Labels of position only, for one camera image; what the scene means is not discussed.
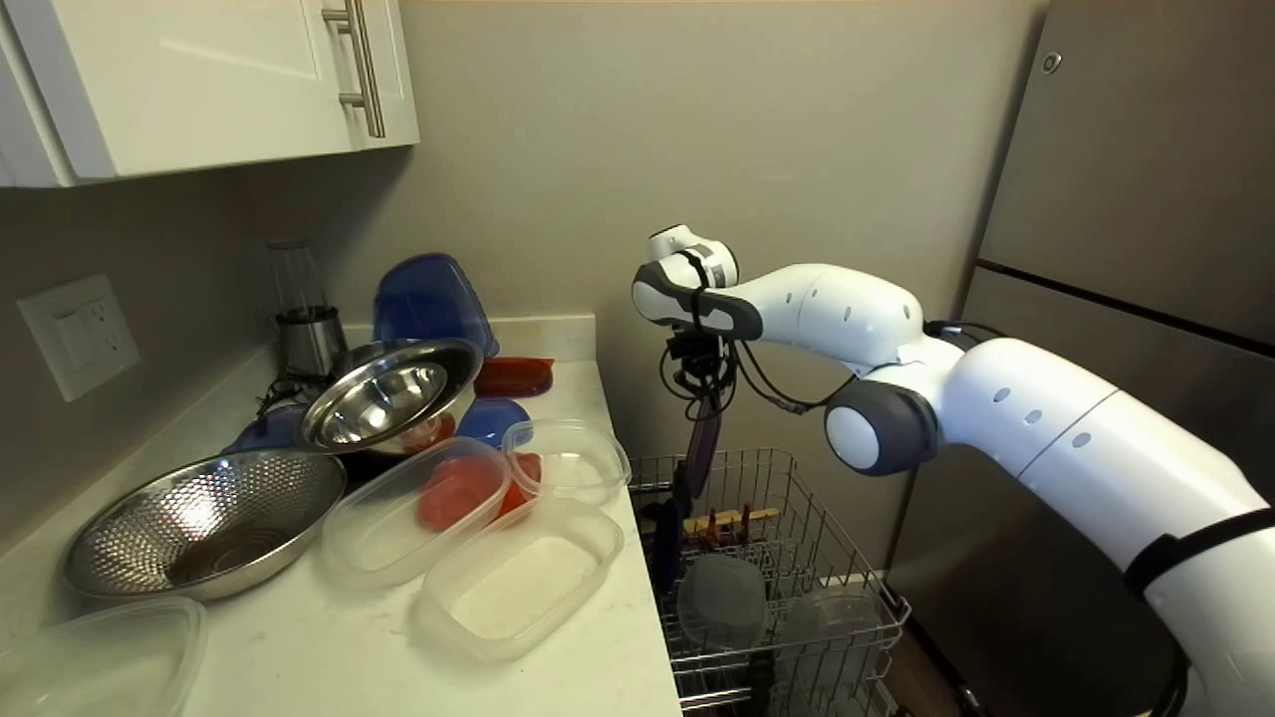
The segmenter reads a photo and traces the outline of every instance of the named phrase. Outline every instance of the upper cabinet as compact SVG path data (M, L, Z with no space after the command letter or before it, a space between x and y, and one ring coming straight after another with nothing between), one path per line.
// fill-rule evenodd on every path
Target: upper cabinet
M397 0L0 0L0 183L417 137Z

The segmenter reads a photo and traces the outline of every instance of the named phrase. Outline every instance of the dishwasher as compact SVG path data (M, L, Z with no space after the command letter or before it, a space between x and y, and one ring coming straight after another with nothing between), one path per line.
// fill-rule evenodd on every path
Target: dishwasher
M715 453L688 511L674 501L677 457L637 464L628 495L684 714L897 714L884 671L911 610L830 525L787 453ZM706 556L758 565L765 612L749 642L682 626L684 580Z

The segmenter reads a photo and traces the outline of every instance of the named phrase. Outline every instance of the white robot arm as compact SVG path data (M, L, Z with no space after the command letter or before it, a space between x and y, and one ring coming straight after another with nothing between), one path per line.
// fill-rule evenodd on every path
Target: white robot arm
M823 432L859 472L973 444L1097 541L1192 661L1188 714L1275 710L1275 515L1231 457L1018 338L960 350L872 274L798 262L738 282L725 244L674 225L633 274L650 322L823 355L854 379Z

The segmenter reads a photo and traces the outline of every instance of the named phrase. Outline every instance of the stainless steel refrigerator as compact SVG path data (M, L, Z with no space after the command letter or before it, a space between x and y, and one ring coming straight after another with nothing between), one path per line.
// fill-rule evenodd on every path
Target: stainless steel refrigerator
M960 319L1050 347L1275 499L1275 5L1054 0ZM892 586L988 714L1138 714L1170 635L993 463L911 472Z

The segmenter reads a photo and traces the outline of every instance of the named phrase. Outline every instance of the dish rack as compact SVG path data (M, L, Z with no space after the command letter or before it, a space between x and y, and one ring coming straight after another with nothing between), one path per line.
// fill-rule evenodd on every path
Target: dish rack
M633 481L650 562L652 548L660 548L652 515L674 499L674 469L677 463L652 463ZM677 626L677 589L684 586L684 569L706 553L746 556L759 569L767 610L759 642L698 645ZM706 495L693 501L693 523L682 523L674 580L664 589L658 586L658 604L684 714L897 714L884 671L911 610L863 565L854 541L830 525L798 481L787 453L715 453Z

